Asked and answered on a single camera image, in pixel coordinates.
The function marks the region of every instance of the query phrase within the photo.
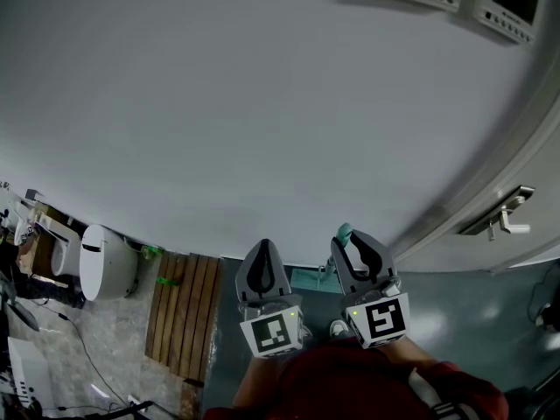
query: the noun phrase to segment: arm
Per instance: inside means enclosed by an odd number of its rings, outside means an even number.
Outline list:
[[[234,397],[234,407],[258,409],[270,404],[277,392],[278,373],[276,360],[253,358]]]
[[[420,372],[438,364],[438,360],[406,336],[377,349],[387,356],[391,364],[410,364]]]
[[[410,364],[444,402],[463,403],[481,419],[506,420],[508,402],[490,382],[475,378],[450,362],[438,362],[407,337],[378,347],[391,364]]]

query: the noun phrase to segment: door handle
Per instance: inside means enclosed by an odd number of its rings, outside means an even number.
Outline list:
[[[500,212],[500,229],[508,234],[528,234],[531,231],[529,224],[510,224],[508,211]]]
[[[478,235],[488,230],[489,241],[494,240],[494,224],[500,223],[500,230],[508,234],[528,234],[529,224],[511,224],[509,216],[519,206],[524,204],[535,192],[531,186],[520,185],[504,198],[497,206],[480,216],[475,222],[464,228],[460,235]]]

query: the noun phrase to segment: green clip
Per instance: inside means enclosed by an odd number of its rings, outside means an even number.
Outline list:
[[[173,280],[167,280],[167,278],[163,278],[162,276],[159,276],[156,282],[158,282],[159,284],[166,284],[168,286],[179,286],[179,282],[175,282]]]
[[[153,246],[142,246],[142,255],[146,260],[151,260],[155,256],[162,256],[164,251],[161,248],[155,248]]]

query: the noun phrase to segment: floor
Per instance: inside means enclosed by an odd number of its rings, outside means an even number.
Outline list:
[[[214,362],[206,380],[203,411],[230,406],[251,353],[239,328],[235,272],[228,260],[222,277]],[[466,372],[502,390],[534,386],[560,366],[560,333],[537,330],[527,318],[532,308],[550,301],[560,283],[556,264],[519,268],[499,275],[486,272],[401,274],[409,293],[410,337],[441,361],[453,361]],[[315,337],[325,338],[331,320],[340,316],[340,296],[296,290],[304,295],[304,322]]]
[[[133,395],[136,399],[152,400],[178,413],[181,379],[144,356],[147,319],[158,266],[159,259],[146,262],[140,258],[139,286],[130,297],[86,303],[83,310],[54,301],[46,307],[65,314],[78,326],[94,364],[121,398],[126,401],[128,395]],[[89,364],[74,327],[28,300],[21,303],[37,318],[40,332],[34,332],[10,314],[10,335],[33,341],[49,361],[56,406],[108,408],[113,400],[100,396],[92,384],[106,394],[110,391]],[[94,412],[102,413],[86,408],[66,412],[48,410],[45,414],[68,417]],[[145,415],[152,419],[169,418],[155,407],[149,408]]]
[[[235,272],[237,261],[228,260],[221,284],[221,301],[213,362],[209,368],[203,411],[229,406],[250,360],[250,351],[239,328]],[[141,260],[137,292],[128,298],[88,303],[75,310],[56,302],[47,307],[62,312],[80,328],[94,364],[122,398],[128,394],[151,399],[169,411],[179,412],[181,380],[144,356],[144,338],[158,260]],[[550,264],[513,270],[497,276],[487,273],[402,274],[409,293],[411,338],[440,360],[453,361],[465,371],[488,379],[502,390],[532,386],[560,366],[560,334],[536,330],[526,309],[533,286],[544,274],[546,284],[535,292],[533,307],[550,300],[560,282],[560,268]],[[339,296],[315,291],[304,295],[305,323],[319,339],[339,316]],[[109,389],[95,374],[71,324],[54,313],[23,300],[37,318],[34,332],[10,315],[10,334],[32,340],[50,363],[52,392],[57,406],[94,405],[107,408],[92,388]],[[47,411],[49,417],[86,415],[94,409]],[[168,418],[150,408],[147,417]]]

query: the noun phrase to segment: wooden board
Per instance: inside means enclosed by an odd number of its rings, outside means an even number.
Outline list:
[[[179,374],[179,362],[181,359],[181,348],[183,346],[183,333],[185,331],[186,312],[189,308],[191,289],[193,288],[194,274],[196,271],[199,256],[190,254],[186,259],[183,283],[179,288],[177,308],[175,310],[175,320],[171,333],[171,349],[169,351],[169,371]]]
[[[212,342],[214,341],[214,327],[218,317],[218,302],[220,300],[220,285],[221,285],[221,274],[224,271],[224,266],[226,265],[225,260],[220,260],[218,264],[218,270],[216,272],[216,279],[213,284],[212,302],[210,303],[210,312],[208,313],[208,324],[206,326],[206,335],[204,338],[204,346],[202,348],[202,359],[200,360],[200,374],[199,381],[204,382],[207,377],[207,369],[209,366],[209,361],[212,358],[210,356],[210,350],[212,348]]]
[[[175,266],[177,265],[178,257],[175,254],[170,255],[169,261],[167,262],[167,269],[165,270],[165,278],[167,280],[173,279],[173,274],[175,273]],[[163,289],[161,290],[161,299],[159,301],[159,307],[157,309],[157,319],[156,319],[156,332],[154,334],[154,348],[151,357],[155,361],[159,361],[161,356],[161,342],[164,337],[164,326],[165,326],[165,314],[167,313],[167,305],[169,303],[169,294],[171,292],[171,286],[167,284],[162,284]]]
[[[180,255],[173,272],[173,281],[179,284],[183,281],[183,272],[185,270],[185,255]],[[175,319],[175,308],[177,307],[177,299],[179,297],[180,286],[172,286],[169,293],[169,302],[167,304],[167,312],[165,313],[164,332],[161,339],[161,353],[159,362],[167,366],[169,360],[169,348],[172,341],[173,321]]]
[[[169,261],[169,254],[165,252],[164,256],[161,257],[161,262],[159,264],[159,272],[157,273],[158,277],[165,277],[165,271],[167,270],[168,261]],[[144,349],[144,354],[148,356],[148,358],[151,358],[153,348],[154,348],[154,336],[156,334],[156,320],[158,319],[159,300],[161,299],[162,289],[163,287],[161,284],[155,283],[154,295],[151,299],[150,319],[148,320],[148,332],[146,333],[146,347]]]
[[[210,303],[212,302],[212,294],[214,293],[214,281],[218,270],[218,258],[210,258],[206,267],[206,275],[204,277],[204,285],[200,295],[199,313],[196,319],[196,327],[192,339],[191,364],[189,366],[190,380],[199,381],[200,376],[200,360],[202,359],[202,350],[204,348],[204,338],[207,333],[208,314],[210,312]]]
[[[185,332],[183,333],[183,345],[181,347],[181,358],[178,367],[178,375],[181,378],[188,378],[189,376],[194,330],[196,328],[196,319],[199,315],[200,297],[207,273],[207,264],[207,256],[199,257],[194,281],[192,282],[191,299],[189,300],[189,307],[186,313]]]

